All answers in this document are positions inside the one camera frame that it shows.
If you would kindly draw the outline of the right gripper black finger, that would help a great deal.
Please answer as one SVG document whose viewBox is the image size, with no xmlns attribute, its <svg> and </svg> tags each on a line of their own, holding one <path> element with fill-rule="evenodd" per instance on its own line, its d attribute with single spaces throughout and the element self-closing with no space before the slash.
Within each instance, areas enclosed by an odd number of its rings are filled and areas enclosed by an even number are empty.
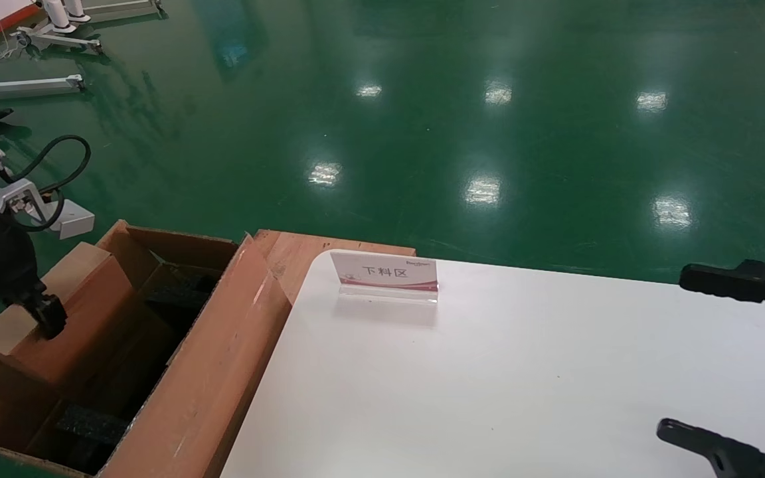
<svg viewBox="0 0 765 478">
<path fill-rule="evenodd" d="M 765 262 L 745 260 L 734 269 L 687 264 L 679 276 L 684 290 L 743 302 L 765 302 Z"/>
<path fill-rule="evenodd" d="M 753 445 L 663 418 L 656 436 L 707 459 L 717 477 L 765 477 L 765 453 Z"/>
</svg>

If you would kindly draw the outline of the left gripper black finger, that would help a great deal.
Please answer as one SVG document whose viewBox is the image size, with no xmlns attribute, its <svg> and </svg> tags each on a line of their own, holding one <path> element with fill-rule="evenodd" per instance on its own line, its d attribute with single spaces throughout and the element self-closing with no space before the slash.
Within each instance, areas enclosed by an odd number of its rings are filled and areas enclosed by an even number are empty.
<svg viewBox="0 0 765 478">
<path fill-rule="evenodd" d="M 25 309 L 39 324 L 43 338 L 51 340 L 63 332 L 67 312 L 57 295 L 33 294 L 25 300 Z"/>
</svg>

